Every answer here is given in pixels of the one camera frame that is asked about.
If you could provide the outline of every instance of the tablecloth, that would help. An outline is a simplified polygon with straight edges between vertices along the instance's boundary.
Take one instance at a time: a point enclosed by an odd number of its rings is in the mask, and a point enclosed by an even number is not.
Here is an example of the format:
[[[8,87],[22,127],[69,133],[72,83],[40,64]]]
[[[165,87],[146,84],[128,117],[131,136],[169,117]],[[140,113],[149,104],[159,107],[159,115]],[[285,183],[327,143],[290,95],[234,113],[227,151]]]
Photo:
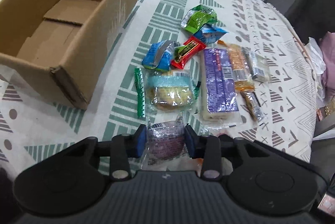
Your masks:
[[[267,122],[257,126],[245,102],[239,100],[243,124],[227,133],[259,140],[309,161],[316,120],[312,68],[271,6],[261,0],[138,0],[119,30],[86,111],[46,102],[32,95],[33,91],[23,92],[11,83],[20,78],[16,72],[0,76],[0,164],[15,177],[87,136],[110,140],[116,134],[134,133],[144,123],[136,113],[134,68],[141,66],[152,43],[186,41],[188,34],[180,30],[180,21],[198,4],[217,12],[217,25],[229,31],[224,41],[251,47],[266,57],[271,69],[271,83],[255,82]],[[197,56],[186,69],[199,79]],[[161,118],[157,113],[151,121]],[[186,113],[186,122],[199,131],[201,123],[192,113]],[[101,160],[99,170],[108,172],[108,159]]]

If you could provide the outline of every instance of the purple snack package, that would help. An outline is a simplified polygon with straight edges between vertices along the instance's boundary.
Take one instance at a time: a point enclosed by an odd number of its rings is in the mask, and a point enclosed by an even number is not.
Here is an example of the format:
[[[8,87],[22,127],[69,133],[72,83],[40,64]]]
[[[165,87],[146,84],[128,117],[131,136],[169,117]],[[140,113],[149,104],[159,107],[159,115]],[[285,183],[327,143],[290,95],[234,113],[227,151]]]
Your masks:
[[[237,94],[227,50],[211,48],[203,52],[208,112],[237,112]]]

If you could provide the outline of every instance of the red candy wrapper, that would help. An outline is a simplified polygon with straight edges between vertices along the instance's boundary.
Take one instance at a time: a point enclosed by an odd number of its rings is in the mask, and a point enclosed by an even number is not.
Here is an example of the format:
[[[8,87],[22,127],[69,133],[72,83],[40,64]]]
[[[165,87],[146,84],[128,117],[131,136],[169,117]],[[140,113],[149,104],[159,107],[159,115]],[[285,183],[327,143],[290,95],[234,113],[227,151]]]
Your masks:
[[[185,47],[182,48],[175,59],[171,61],[171,65],[178,69],[184,69],[185,64],[193,57],[197,52],[204,50],[206,45],[194,36],[191,36],[185,43]]]

